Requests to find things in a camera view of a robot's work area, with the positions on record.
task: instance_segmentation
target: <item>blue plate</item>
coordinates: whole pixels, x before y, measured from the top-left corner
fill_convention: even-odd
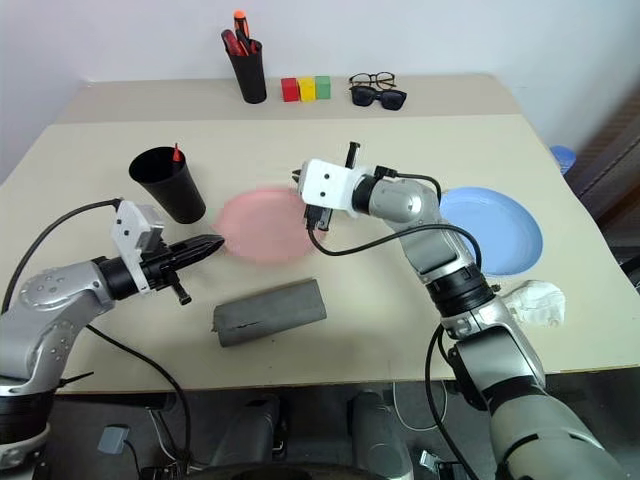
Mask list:
[[[542,233],[535,219],[502,193],[479,187],[456,188],[443,196],[440,210],[451,224],[476,237],[482,271],[487,275],[522,273],[542,254]]]

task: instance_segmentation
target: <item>plate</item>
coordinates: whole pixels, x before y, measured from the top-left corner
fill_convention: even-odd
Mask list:
[[[232,255],[278,264],[311,253],[304,224],[306,205],[290,188],[264,188],[240,194],[223,207],[213,229]],[[318,239],[324,232],[316,232]]]
[[[449,223],[476,237],[482,252],[482,272],[487,275],[523,273],[542,255],[538,223],[527,209],[500,192],[455,188],[442,197],[440,211]],[[468,242],[467,247],[473,252]]]

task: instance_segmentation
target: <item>wire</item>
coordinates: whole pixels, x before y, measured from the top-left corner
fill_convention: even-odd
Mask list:
[[[424,363],[424,386],[427,393],[427,402],[429,403],[429,410],[431,410],[431,415],[433,415],[433,420],[436,422],[436,425],[440,429],[440,433],[444,437],[447,445],[458,459],[458,461],[462,464],[467,475],[471,478],[471,480],[480,480],[478,476],[475,474],[467,460],[462,455],[462,452],[458,449],[458,446],[453,441],[446,427],[440,421],[440,417],[438,416],[438,409],[436,408],[435,401],[433,400],[433,391],[431,390],[431,359],[433,358],[433,349],[436,346],[436,342],[438,337],[441,337],[444,333],[444,327],[442,325],[438,325],[435,332],[433,332],[433,336],[431,337],[431,341],[429,342],[429,347],[427,348],[427,358]]]
[[[455,225],[449,225],[447,223],[428,223],[426,225],[418,225],[417,227],[407,228],[401,232],[392,233],[391,235],[387,235],[386,237],[379,238],[378,240],[374,240],[373,242],[365,243],[364,245],[360,245],[359,247],[349,248],[347,250],[327,250],[324,248],[315,234],[313,233],[313,228],[307,229],[307,233],[309,234],[309,239],[313,246],[320,250],[325,255],[329,255],[330,257],[342,257],[344,255],[351,255],[353,253],[362,252],[364,250],[368,250],[369,248],[377,247],[378,245],[382,245],[383,243],[390,242],[391,240],[395,240],[397,238],[404,237],[406,235],[410,235],[412,233],[422,232],[425,230],[451,230],[453,232],[459,233],[463,237],[465,237],[471,245],[473,246],[473,251],[476,256],[476,265],[478,265],[478,269],[482,268],[482,254],[480,252],[480,245],[478,241],[475,239],[473,235],[467,232],[465,229],[456,227]]]
[[[449,366],[451,366],[451,362],[449,361],[449,356],[447,355],[446,350],[444,349],[444,345],[442,344],[442,335],[438,336],[438,350],[440,350],[440,355],[444,358],[444,361],[447,362]]]
[[[138,478],[142,478],[142,473],[140,472],[140,464],[138,463],[138,454],[136,453],[136,449],[133,448],[133,444],[129,440],[124,440],[122,443],[124,443],[127,447],[129,447],[129,450],[131,450],[131,455],[133,455],[133,461],[136,464],[136,472],[138,472]]]
[[[160,375],[162,375],[165,378],[165,380],[167,380],[167,382],[169,382],[171,384],[173,389],[176,391],[176,394],[178,395],[178,399],[180,400],[180,404],[182,405],[182,411],[184,412],[185,426],[184,426],[184,446],[183,446],[183,452],[182,452],[182,455],[183,455],[184,458],[181,458],[180,460],[182,462],[184,462],[185,466],[188,465],[189,459],[190,459],[190,456],[191,456],[191,409],[189,408],[189,402],[187,402],[187,397],[184,394],[184,390],[182,390],[182,387],[178,384],[178,382],[176,382],[176,380],[171,376],[171,374],[169,372],[167,372],[161,365],[159,365],[154,360],[150,359],[149,357],[143,355],[140,352],[137,352],[136,350],[134,350],[134,349],[132,349],[130,347],[127,347],[126,345],[123,345],[122,343],[118,342],[117,340],[114,340],[113,338],[109,337],[108,335],[102,333],[100,330],[98,330],[93,325],[87,325],[85,328],[87,330],[89,330],[90,332],[96,334],[97,336],[99,336],[103,340],[106,340],[110,344],[112,344],[112,345],[118,347],[119,349],[124,350],[128,354],[133,355],[134,357],[142,360],[147,365],[150,365],[158,373],[160,373]]]
[[[436,195],[438,197],[438,205],[442,201],[442,187],[440,186],[440,182],[438,182],[435,178],[430,177],[428,175],[414,175],[412,173],[398,173],[396,174],[398,178],[410,178],[412,180],[425,180],[430,182],[434,187],[436,187]]]
[[[158,428],[158,422],[156,420],[156,417],[153,415],[153,412],[151,410],[148,410],[148,412],[149,412],[149,416],[151,417],[151,422],[153,422],[153,428],[156,431],[156,436],[158,437],[158,443],[160,444],[160,449],[164,452],[164,454],[167,457],[169,457],[171,460],[175,461],[176,457],[171,455],[169,453],[169,451],[167,450],[167,447],[164,446],[164,442],[162,441],[162,435],[160,434],[160,429]]]
[[[442,416],[440,417],[440,421],[444,422],[445,417],[447,416],[447,406],[449,405],[449,398],[447,395],[447,388],[444,385],[444,380],[441,380],[442,383],[442,392],[444,393],[444,406],[442,407]],[[434,423],[429,427],[412,427],[407,422],[404,421],[402,415],[400,415],[400,409],[398,408],[398,401],[396,400],[396,382],[392,383],[391,392],[393,393],[393,408],[396,411],[396,415],[398,416],[398,420],[404,428],[407,430],[411,430],[412,432],[430,432],[431,430],[435,430],[438,428],[438,425]]]
[[[178,451],[178,447],[176,447],[176,442],[173,439],[173,435],[171,435],[171,430],[169,430],[169,426],[167,425],[167,422],[164,421],[164,415],[162,415],[162,412],[157,411],[157,412],[152,412],[155,415],[158,416],[158,418],[160,419],[160,423],[162,424],[162,428],[164,429],[164,433],[167,434],[167,437],[169,437],[169,445],[171,446],[171,450],[173,452],[177,452]]]
[[[88,210],[93,210],[94,208],[114,207],[117,209],[118,206],[120,205],[120,201],[121,200],[119,198],[114,198],[112,200],[104,200],[102,202],[89,203],[87,205],[83,205],[82,207],[76,208],[75,210],[71,210],[69,213],[65,213],[63,216],[61,216],[55,222],[53,222],[51,225],[45,228],[42,231],[42,233],[38,235],[38,238],[36,238],[36,240],[31,244],[31,246],[27,250],[27,253],[25,253],[24,256],[20,259],[20,262],[18,262],[18,266],[14,270],[13,275],[11,275],[11,279],[9,280],[9,285],[7,285],[7,290],[4,294],[4,299],[2,300],[2,311],[0,313],[5,313],[7,310],[9,310],[9,304],[11,303],[11,297],[13,296],[13,291],[16,288],[16,284],[18,283],[18,279],[20,278],[20,275],[22,274],[24,267],[27,265],[27,262],[29,261],[31,256],[35,253],[36,249],[40,246],[40,244],[44,241],[44,239],[47,238],[47,236],[57,226],[66,222],[71,217],[75,217],[79,213],[86,212]]]

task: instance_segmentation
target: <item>pink plate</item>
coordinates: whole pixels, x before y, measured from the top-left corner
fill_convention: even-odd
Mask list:
[[[229,253],[257,263],[284,263],[313,251],[305,204],[295,190],[266,188],[229,200],[213,225]],[[316,231],[318,238],[324,232]]]

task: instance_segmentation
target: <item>yellow block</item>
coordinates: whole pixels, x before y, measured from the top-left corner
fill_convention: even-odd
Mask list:
[[[313,77],[299,78],[298,89],[300,90],[300,100],[303,102],[313,102],[316,99],[316,82]]]

